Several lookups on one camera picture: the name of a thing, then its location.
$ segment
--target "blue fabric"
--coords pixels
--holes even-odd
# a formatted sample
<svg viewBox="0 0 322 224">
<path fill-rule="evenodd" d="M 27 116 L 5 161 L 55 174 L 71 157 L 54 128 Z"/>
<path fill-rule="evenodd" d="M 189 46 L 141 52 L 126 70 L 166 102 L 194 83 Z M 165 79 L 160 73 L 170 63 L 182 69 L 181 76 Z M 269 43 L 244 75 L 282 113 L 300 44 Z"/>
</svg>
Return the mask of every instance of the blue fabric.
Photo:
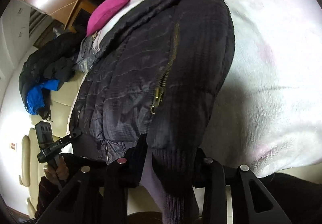
<svg viewBox="0 0 322 224">
<path fill-rule="evenodd" d="M 27 94 L 27 108 L 31 115 L 36 115 L 37 110 L 45 106 L 41 89 L 57 91 L 59 80 L 48 80 L 31 88 Z"/>
</svg>

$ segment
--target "person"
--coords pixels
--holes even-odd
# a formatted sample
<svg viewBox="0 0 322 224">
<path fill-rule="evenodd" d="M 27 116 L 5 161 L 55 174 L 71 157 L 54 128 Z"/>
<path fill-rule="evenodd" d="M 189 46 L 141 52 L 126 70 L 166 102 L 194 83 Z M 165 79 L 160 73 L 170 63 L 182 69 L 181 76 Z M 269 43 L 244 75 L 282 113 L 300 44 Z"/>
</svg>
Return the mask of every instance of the person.
<svg viewBox="0 0 322 224">
<path fill-rule="evenodd" d="M 36 223 L 49 204 L 58 195 L 59 180 L 67 182 L 70 179 L 69 168 L 67 167 L 64 157 L 59 156 L 59 161 L 60 164 L 56 170 L 54 170 L 54 168 L 52 168 L 50 165 L 44 166 L 43 169 L 45 176 L 41 177 L 39 183 L 38 204 L 35 217 L 30 220 L 23 221 L 23 224 Z"/>
</svg>

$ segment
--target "white wall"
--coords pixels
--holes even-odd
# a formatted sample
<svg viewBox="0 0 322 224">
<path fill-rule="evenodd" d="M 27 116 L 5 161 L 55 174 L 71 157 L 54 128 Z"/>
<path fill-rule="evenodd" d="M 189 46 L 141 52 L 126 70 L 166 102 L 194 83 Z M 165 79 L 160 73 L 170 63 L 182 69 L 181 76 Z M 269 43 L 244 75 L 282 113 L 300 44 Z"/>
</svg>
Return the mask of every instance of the white wall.
<svg viewBox="0 0 322 224">
<path fill-rule="evenodd" d="M 0 18 L 0 193 L 9 207 L 27 214 L 28 189 L 19 184 L 21 139 L 31 127 L 21 100 L 18 78 L 36 48 L 36 39 L 52 22 L 44 19 L 29 37 L 30 6 L 12 0 Z M 9 149 L 17 144 L 17 151 Z"/>
<path fill-rule="evenodd" d="M 52 22 L 52 18 L 47 17 L 29 37 L 30 9 L 25 3 L 11 0 L 0 18 L 0 107 L 14 69 Z"/>
</svg>

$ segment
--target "jacket zipper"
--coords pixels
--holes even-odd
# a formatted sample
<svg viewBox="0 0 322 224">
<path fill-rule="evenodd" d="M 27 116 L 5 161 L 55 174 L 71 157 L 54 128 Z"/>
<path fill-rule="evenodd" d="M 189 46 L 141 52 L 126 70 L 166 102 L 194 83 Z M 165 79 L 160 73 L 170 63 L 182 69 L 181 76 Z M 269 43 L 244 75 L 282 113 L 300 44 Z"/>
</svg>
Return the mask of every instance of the jacket zipper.
<svg viewBox="0 0 322 224">
<path fill-rule="evenodd" d="M 91 37 L 92 37 L 93 42 L 95 41 L 97 35 L 99 35 L 99 33 L 97 31 L 94 34 L 92 34 Z"/>
<path fill-rule="evenodd" d="M 109 165 L 107 141 L 106 141 L 106 139 L 105 139 L 104 141 L 105 141 L 105 151 L 106 151 L 106 160 L 107 160 L 107 165 Z"/>
<path fill-rule="evenodd" d="M 168 79 L 172 65 L 177 57 L 178 44 L 179 44 L 179 24 L 176 23 L 174 26 L 174 31 L 173 31 L 172 55 L 171 55 L 171 58 L 169 59 L 169 62 L 167 64 L 166 68 L 165 68 L 165 72 L 162 74 L 162 76 L 156 86 L 156 89 L 154 91 L 154 100 L 153 100 L 152 106 L 150 108 L 150 111 L 152 114 L 154 114 L 156 112 L 157 107 L 159 107 L 160 103 L 162 102 L 163 94 L 164 94 L 165 86 L 166 86 L 166 81 Z"/>
</svg>

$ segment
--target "brass zipper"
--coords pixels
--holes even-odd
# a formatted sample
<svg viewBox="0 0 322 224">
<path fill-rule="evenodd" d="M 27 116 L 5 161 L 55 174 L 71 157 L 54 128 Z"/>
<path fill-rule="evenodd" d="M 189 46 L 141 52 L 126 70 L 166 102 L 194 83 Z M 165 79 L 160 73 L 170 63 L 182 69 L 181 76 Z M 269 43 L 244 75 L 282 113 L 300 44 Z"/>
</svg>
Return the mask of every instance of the brass zipper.
<svg viewBox="0 0 322 224">
<path fill-rule="evenodd" d="M 97 35 L 99 35 L 99 33 L 98 33 L 98 32 L 95 32 L 95 33 L 93 33 L 93 34 L 91 35 L 91 37 L 92 37 L 92 40 L 93 40 L 93 41 L 95 41 L 95 39 L 96 39 Z"/>
<path fill-rule="evenodd" d="M 169 59 L 169 62 L 167 66 L 165 67 L 165 72 L 162 74 L 157 87 L 154 92 L 154 100 L 152 103 L 152 106 L 150 108 L 150 111 L 152 114 L 155 113 L 156 108 L 160 105 L 163 99 L 163 94 L 165 90 L 165 85 L 166 85 L 166 80 L 168 79 L 171 67 L 173 65 L 173 62 L 175 61 L 177 57 L 177 52 L 178 52 L 178 44 L 179 44 L 179 24 L 176 23 L 174 26 L 174 31 L 173 31 L 173 50 L 172 50 L 172 55 L 171 58 Z"/>
</svg>

